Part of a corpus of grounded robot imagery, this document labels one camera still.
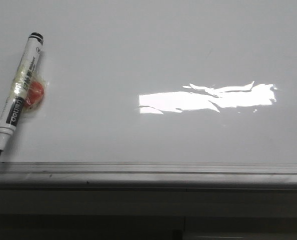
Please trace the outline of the white black whiteboard marker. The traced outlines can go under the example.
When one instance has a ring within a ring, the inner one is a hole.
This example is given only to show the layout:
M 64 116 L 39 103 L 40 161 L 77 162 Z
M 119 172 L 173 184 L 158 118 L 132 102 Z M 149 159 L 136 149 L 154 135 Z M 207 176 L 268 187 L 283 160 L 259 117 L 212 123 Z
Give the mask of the white black whiteboard marker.
M 26 42 L 0 117 L 0 156 L 17 129 L 43 43 L 44 38 L 38 32 L 31 33 Z

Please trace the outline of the aluminium whiteboard frame rail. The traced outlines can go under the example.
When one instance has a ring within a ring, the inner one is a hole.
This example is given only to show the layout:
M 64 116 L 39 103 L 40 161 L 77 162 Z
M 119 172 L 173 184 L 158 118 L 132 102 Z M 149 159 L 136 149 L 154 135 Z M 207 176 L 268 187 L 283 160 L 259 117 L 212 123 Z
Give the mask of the aluminium whiteboard frame rail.
M 0 188 L 297 190 L 297 164 L 0 161 Z

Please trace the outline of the white whiteboard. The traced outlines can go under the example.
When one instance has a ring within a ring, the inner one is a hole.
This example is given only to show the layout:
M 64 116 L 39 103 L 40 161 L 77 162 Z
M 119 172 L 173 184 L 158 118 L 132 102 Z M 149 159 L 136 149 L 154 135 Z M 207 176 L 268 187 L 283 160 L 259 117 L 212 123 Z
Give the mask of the white whiteboard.
M 297 164 L 297 0 L 0 0 L 0 115 L 32 32 L 1 161 Z

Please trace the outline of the red round magnet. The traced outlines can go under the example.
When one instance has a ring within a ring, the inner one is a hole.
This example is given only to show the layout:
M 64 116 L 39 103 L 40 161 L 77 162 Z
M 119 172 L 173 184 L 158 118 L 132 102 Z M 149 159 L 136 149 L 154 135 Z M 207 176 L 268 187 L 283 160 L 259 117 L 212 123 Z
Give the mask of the red round magnet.
M 33 80 L 25 99 L 24 108 L 26 110 L 36 108 L 44 97 L 45 89 L 41 82 Z

